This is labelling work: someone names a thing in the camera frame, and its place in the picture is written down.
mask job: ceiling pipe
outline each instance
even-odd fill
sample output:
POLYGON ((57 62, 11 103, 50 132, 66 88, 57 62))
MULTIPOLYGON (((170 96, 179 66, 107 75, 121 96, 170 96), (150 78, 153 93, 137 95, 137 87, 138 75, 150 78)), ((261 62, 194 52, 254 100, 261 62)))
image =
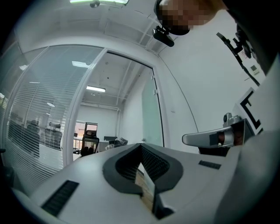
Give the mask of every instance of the ceiling pipe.
POLYGON ((83 105, 83 106, 90 106, 90 107, 98 107, 98 108, 109 109, 109 110, 116 110, 116 111, 119 110, 119 108, 117 108, 117 107, 106 106, 106 105, 99 105, 99 104, 92 104, 92 103, 81 102, 81 105, 83 105))
POLYGON ((127 69, 126 69, 126 72, 125 72, 124 76, 122 77, 122 83, 121 83, 121 86, 119 87, 119 92, 118 92, 118 97, 117 97, 117 103, 116 103, 116 105, 118 105, 118 103, 119 103, 119 94, 120 94, 121 89, 122 89, 122 87, 123 87, 123 83, 124 83, 124 80, 125 80, 125 78, 126 78, 126 76, 127 76, 127 73, 128 73, 128 70, 129 70, 129 68, 130 68, 131 63, 132 63, 132 61, 129 62, 128 67, 127 67, 127 69))

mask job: desk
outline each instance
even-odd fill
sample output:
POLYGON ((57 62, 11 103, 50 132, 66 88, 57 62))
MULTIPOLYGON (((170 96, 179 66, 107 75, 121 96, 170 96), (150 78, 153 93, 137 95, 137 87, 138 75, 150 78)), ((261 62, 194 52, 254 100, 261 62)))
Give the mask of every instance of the desk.
POLYGON ((76 159, 80 158, 81 154, 74 154, 73 153, 73 161, 75 161, 76 159))

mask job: white panel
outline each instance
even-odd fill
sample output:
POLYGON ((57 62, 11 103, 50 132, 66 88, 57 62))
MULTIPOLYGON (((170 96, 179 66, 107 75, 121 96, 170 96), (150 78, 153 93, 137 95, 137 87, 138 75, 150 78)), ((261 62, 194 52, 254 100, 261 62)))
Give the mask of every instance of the white panel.
POLYGON ((138 43, 143 35, 143 32, 132 27, 110 21, 107 23, 105 34, 138 43))
POLYGON ((16 83, 33 59, 39 55, 44 48, 21 54, 17 43, 15 43, 0 60, 0 132, 2 133, 4 115, 8 100, 14 90, 16 83))
POLYGON ((63 168, 62 135, 70 103, 87 68, 101 48, 54 46, 25 71, 13 100, 8 120, 4 155, 14 168, 26 194, 63 168))
POLYGON ((151 36, 145 35, 140 44, 143 45, 143 46, 146 46, 147 43, 149 42, 150 38, 151 38, 151 36))
POLYGON ((122 8, 113 7, 109 9, 108 19, 118 24, 134 27, 142 32, 146 30, 150 23, 150 20, 141 13, 137 13, 133 10, 123 10, 122 8))

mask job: ceiling light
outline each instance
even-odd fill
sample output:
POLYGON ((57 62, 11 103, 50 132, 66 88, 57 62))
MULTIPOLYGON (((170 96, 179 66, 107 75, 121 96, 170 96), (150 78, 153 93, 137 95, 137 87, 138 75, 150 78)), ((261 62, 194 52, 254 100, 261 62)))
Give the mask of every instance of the ceiling light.
POLYGON ((129 0, 100 0, 101 2, 116 2, 121 4, 127 4, 129 0))
POLYGON ((87 65, 85 62, 79 62, 79 61, 72 61, 72 65, 76 67, 81 67, 81 68, 89 68, 91 65, 87 65))
POLYGON ((92 2, 93 0, 70 0, 70 3, 78 3, 78 2, 92 2))
MULTIPOLYGON (((82 2, 93 2, 94 0, 70 0, 70 3, 82 3, 82 2)), ((100 2, 115 2, 121 4, 127 4, 129 0, 99 0, 100 2)))
POLYGON ((23 70, 23 71, 24 71, 27 67, 28 67, 28 65, 19 66, 19 68, 20 68, 21 70, 23 70))
POLYGON ((52 103, 47 103, 47 105, 49 105, 50 107, 55 107, 52 103))
POLYGON ((105 93, 106 89, 93 86, 87 86, 87 89, 105 93))

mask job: glass wall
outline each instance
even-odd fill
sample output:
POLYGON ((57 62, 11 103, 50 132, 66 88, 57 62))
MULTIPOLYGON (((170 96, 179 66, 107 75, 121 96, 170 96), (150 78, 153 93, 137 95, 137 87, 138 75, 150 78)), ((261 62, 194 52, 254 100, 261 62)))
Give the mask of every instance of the glass wall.
MULTIPOLYGON (((7 103, 11 97, 12 91, 33 59, 39 55, 44 48, 30 51, 22 54, 18 44, 15 42, 4 53, 0 59, 0 132, 3 128, 4 115, 7 109, 7 103)), ((2 146, 2 136, 0 136, 0 145, 2 146)))
POLYGON ((24 70, 5 115, 5 165, 30 195, 63 168, 62 139, 77 87, 101 48, 52 46, 24 70))

